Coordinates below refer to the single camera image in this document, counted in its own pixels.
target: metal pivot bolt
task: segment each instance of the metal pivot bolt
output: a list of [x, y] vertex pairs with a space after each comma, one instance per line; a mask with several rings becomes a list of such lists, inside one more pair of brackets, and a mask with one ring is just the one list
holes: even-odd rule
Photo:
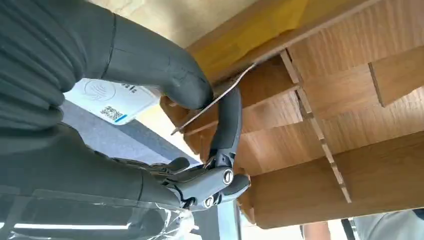
[[224, 184], [229, 185], [233, 181], [233, 178], [234, 178], [234, 173], [231, 169], [227, 169], [224, 171], [224, 178], [223, 178]]
[[210, 197], [206, 198], [206, 200], [204, 201], [203, 205], [207, 209], [210, 208], [210, 207], [212, 207], [214, 205], [214, 197], [213, 196], [210, 196]]

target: label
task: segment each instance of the label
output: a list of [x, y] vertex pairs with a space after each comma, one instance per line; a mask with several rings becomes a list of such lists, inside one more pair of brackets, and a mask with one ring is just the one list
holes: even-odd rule
[[64, 95], [68, 101], [115, 125], [130, 122], [160, 100], [156, 89], [89, 78], [81, 79]]

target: gray sleeve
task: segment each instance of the gray sleeve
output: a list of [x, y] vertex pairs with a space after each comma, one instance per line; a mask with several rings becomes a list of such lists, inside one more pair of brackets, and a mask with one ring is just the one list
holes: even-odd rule
[[0, 185], [178, 205], [148, 173], [87, 148], [61, 123], [63, 93], [83, 77], [153, 85], [191, 109], [212, 98], [185, 50], [106, 9], [0, 0]]

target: robotic hand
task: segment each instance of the robotic hand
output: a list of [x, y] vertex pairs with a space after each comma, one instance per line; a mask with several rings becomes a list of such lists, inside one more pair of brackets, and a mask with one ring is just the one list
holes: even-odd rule
[[0, 239], [157, 239], [141, 236], [163, 233], [169, 209], [206, 209], [249, 187], [233, 172], [237, 89], [219, 102], [209, 161], [187, 170], [182, 158], [109, 158], [61, 123], [63, 93], [81, 78], [154, 86], [203, 108], [213, 93], [185, 50], [83, 0], [0, 0], [0, 23]]

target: qr code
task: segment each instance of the qr code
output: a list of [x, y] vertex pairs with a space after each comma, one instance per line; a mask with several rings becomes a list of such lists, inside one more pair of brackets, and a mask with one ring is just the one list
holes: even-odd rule
[[114, 109], [111, 106], [105, 107], [103, 110], [100, 111], [101, 114], [105, 115], [106, 117], [112, 119], [113, 121], [119, 119], [123, 116], [122, 113], [120, 113], [118, 110]]

